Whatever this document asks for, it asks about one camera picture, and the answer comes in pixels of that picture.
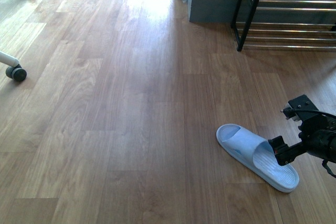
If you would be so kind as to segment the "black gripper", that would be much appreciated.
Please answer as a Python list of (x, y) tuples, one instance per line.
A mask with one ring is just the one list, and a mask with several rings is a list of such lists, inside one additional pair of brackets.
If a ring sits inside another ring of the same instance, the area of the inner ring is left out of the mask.
[(289, 100), (281, 112), (287, 119), (302, 122), (299, 134), (302, 142), (288, 146), (282, 136), (268, 140), (280, 166), (290, 164), (305, 152), (335, 163), (335, 115), (318, 111), (305, 94)]

